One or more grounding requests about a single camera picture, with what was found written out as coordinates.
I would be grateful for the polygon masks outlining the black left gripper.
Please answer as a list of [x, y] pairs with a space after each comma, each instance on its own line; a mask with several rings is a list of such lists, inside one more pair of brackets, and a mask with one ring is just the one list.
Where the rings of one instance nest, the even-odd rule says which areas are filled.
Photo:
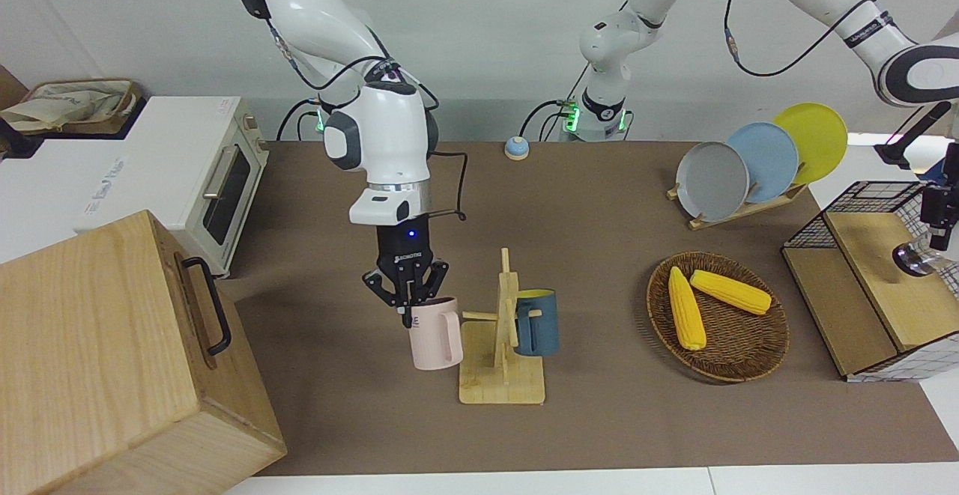
[[922, 222], [931, 228], [931, 248], [948, 252], [958, 221], [956, 183], [928, 183], [922, 188]]

